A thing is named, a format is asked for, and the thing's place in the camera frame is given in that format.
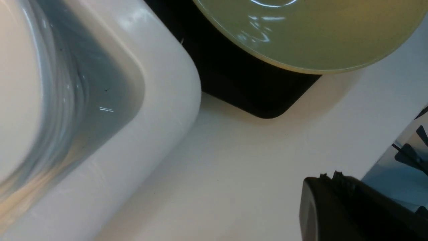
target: pale green plate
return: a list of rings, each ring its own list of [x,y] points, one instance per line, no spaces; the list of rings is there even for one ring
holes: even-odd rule
[[[227,38],[255,57],[296,72],[362,68],[397,49],[428,0],[194,0]]]

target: black plastic object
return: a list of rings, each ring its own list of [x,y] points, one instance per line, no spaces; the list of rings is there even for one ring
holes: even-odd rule
[[[428,241],[423,215],[340,172],[305,179],[300,228],[303,241]]]
[[[260,118],[284,113],[320,77],[287,71],[221,34],[192,0],[145,0],[192,57],[202,90]]]

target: countertop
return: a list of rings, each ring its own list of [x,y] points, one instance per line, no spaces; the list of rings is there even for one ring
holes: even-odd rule
[[[392,55],[324,75],[263,120],[211,96],[98,241],[301,240],[305,177],[362,178],[428,103],[428,18]]]

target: black tray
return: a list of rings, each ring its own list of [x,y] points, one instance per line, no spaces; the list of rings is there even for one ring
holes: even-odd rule
[[[287,71],[221,34],[192,0],[146,0],[192,57],[202,91],[260,118],[283,114],[320,77]]]

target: white ceramic dish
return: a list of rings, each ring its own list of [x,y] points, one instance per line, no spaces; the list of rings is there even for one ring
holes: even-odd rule
[[[4,35],[0,39],[4,74],[0,196],[4,201],[63,159],[87,95],[68,45],[37,2],[6,0],[0,11]]]
[[[86,48],[81,57],[100,81],[90,82],[89,114],[67,156],[70,169],[47,176],[53,184],[66,177],[7,230],[4,240],[93,237],[185,135],[199,109],[200,82],[192,60],[144,2],[64,2],[51,17],[76,14],[115,64],[96,61],[99,46],[74,42]],[[78,28],[73,24],[63,35]]]
[[[44,115],[38,39],[16,0],[0,3],[0,182],[30,153]]]

